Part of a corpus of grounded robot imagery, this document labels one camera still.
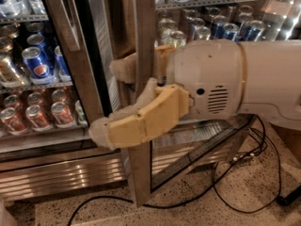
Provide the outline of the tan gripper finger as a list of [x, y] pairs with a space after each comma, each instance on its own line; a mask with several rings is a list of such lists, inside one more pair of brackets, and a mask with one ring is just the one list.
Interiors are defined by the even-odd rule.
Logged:
[[88, 132], [98, 146], [110, 150], [134, 147], [170, 131], [188, 112], [185, 89], [175, 84], [158, 87], [151, 78], [134, 105], [97, 119]]
[[[175, 50], [176, 48], [172, 45], [160, 45], [154, 48], [151, 76], [156, 78], [160, 84], [164, 83], [168, 58]], [[134, 84], [136, 58], [136, 53], [132, 53], [124, 58], [113, 60], [109, 65], [110, 72], [120, 82]]]

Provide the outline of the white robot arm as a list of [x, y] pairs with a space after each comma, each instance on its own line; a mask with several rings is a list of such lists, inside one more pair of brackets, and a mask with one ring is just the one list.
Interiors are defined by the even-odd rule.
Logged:
[[180, 118], [227, 120], [256, 114], [301, 128], [301, 43], [195, 40], [168, 56], [166, 85], [150, 79], [134, 105], [94, 121], [91, 139], [110, 150], [149, 142]]

